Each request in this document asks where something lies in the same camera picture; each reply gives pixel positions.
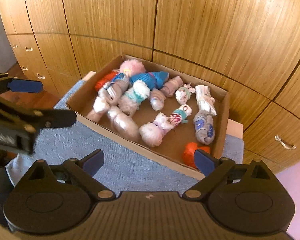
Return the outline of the orange sock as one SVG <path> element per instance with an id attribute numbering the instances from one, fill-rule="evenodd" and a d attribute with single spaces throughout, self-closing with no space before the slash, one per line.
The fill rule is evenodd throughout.
<path id="1" fill-rule="evenodd" d="M 189 142 L 185 146 L 185 150 L 183 151 L 182 159 L 185 165 L 190 166 L 192 168 L 197 168 L 194 163 L 194 153 L 197 149 L 203 150 L 206 153 L 210 154 L 209 146 L 198 146 L 196 142 Z"/>
<path id="2" fill-rule="evenodd" d="M 118 70 L 112 70 L 111 72 L 106 74 L 104 77 L 99 79 L 97 81 L 97 83 L 95 84 L 95 87 L 94 87 L 95 91 L 98 92 L 106 82 L 111 81 L 117 74 L 118 74 Z"/>

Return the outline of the grey sock blue pattern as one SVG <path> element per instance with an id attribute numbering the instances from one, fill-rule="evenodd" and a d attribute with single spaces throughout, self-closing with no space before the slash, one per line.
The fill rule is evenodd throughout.
<path id="1" fill-rule="evenodd" d="M 211 144 L 215 138 L 213 117 L 204 111 L 199 111 L 193 119 L 193 124 L 196 139 L 204 145 Z"/>

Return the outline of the white red-pattern sock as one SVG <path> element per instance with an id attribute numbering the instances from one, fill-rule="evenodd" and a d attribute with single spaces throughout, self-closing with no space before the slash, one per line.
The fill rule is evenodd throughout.
<path id="1" fill-rule="evenodd" d="M 187 118 L 192 114 L 192 108 L 187 105 L 181 105 L 178 109 L 175 109 L 173 113 L 169 116 L 168 121 L 177 127 L 179 124 L 187 123 Z"/>

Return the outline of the pale pink long sock roll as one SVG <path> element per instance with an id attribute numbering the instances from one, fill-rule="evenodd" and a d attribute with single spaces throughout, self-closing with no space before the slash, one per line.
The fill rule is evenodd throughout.
<path id="1" fill-rule="evenodd" d="M 112 129 L 121 137 L 130 140 L 138 141 L 139 127 L 130 116 L 127 116 L 119 107 L 111 106 L 107 112 Z"/>

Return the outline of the fluffy white lilac sock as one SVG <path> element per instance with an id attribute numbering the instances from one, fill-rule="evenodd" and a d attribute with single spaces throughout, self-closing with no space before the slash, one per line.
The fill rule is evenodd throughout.
<path id="1" fill-rule="evenodd" d="M 139 133 L 143 142 L 149 147 L 161 145 L 164 136 L 174 128 L 169 122 L 169 118 L 159 113 L 152 122 L 148 122 L 139 128 Z"/>

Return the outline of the fluffy white teal-band sock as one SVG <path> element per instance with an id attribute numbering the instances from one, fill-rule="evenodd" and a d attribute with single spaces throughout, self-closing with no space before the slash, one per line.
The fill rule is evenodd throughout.
<path id="1" fill-rule="evenodd" d="M 141 103 L 149 98 L 150 88 L 142 80 L 136 80 L 118 100 L 118 107 L 128 116 L 133 116 Z"/>

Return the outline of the white pink knotted sock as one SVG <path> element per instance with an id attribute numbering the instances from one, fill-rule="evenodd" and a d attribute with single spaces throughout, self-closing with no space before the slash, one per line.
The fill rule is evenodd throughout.
<path id="1" fill-rule="evenodd" d="M 104 113 L 110 109 L 110 105 L 107 103 L 106 99 L 97 96 L 93 104 L 93 109 L 86 115 L 86 118 L 90 121 L 98 123 Z"/>

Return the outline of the white long sock roll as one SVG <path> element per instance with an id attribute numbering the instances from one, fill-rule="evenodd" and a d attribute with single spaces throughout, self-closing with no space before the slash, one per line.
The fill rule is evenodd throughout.
<path id="1" fill-rule="evenodd" d="M 217 112 L 214 106 L 215 99 L 211 96 L 210 88 L 205 85 L 197 85 L 195 90 L 199 110 L 205 114 L 216 116 Z"/>

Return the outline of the white patterned small sock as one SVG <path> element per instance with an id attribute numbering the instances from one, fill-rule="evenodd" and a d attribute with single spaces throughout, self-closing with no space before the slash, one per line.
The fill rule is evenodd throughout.
<path id="1" fill-rule="evenodd" d="M 175 92 L 175 99 L 180 105 L 184 105 L 195 92 L 195 88 L 190 83 L 185 83 Z"/>

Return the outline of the white blue sock bundle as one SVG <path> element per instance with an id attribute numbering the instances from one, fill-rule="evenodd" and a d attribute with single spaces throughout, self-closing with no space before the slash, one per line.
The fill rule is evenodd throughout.
<path id="1" fill-rule="evenodd" d="M 98 96 L 105 98 L 111 106 L 117 105 L 119 98 L 129 87 L 129 78 L 124 73 L 117 74 L 110 81 L 107 81 L 98 91 Z"/>

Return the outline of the orange sock in box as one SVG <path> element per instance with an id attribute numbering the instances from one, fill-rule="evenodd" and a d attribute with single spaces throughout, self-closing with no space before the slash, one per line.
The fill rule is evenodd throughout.
<path id="1" fill-rule="evenodd" d="M 106 82 L 111 81 L 117 74 L 118 74 L 118 70 L 112 70 L 111 72 L 106 74 L 104 77 L 99 79 L 97 81 L 97 83 L 95 84 L 95 87 L 94 87 L 95 91 L 98 92 Z"/>

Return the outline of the pale pink knotted sock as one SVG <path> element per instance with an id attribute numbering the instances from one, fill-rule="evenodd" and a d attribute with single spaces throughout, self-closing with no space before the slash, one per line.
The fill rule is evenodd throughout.
<path id="1" fill-rule="evenodd" d="M 150 98 L 149 98 L 151 107 L 152 107 L 155 111 L 160 111 L 160 110 L 162 110 L 163 107 L 164 107 L 165 98 L 166 98 L 166 97 L 164 96 L 164 94 L 163 94 L 160 90 L 154 88 L 154 89 L 151 91 L 151 93 L 150 93 Z"/>

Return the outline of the lilac sock roll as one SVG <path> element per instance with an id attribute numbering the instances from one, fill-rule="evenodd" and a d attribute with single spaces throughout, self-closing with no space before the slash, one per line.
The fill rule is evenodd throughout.
<path id="1" fill-rule="evenodd" d="M 183 80 L 180 76 L 173 77 L 164 83 L 162 89 L 160 90 L 164 96 L 170 98 L 174 93 L 183 85 Z"/>

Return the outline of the blue ribbed sock roll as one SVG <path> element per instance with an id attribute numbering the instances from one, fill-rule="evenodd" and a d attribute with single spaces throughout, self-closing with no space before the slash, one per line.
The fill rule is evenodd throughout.
<path id="1" fill-rule="evenodd" d="M 160 90 L 164 86 L 164 83 L 168 80 L 169 73 L 164 71 L 159 72 L 146 72 L 133 75 L 130 78 L 130 83 L 133 84 L 135 81 L 143 81 L 150 90 L 154 88 Z"/>

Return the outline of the fluffy pink sock ball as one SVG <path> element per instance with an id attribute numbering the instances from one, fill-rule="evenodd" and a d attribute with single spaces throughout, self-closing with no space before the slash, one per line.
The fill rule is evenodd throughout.
<path id="1" fill-rule="evenodd" d="M 146 69 L 141 61 L 130 59 L 123 61 L 119 68 L 119 71 L 128 77 L 132 77 L 140 73 L 145 73 Z"/>

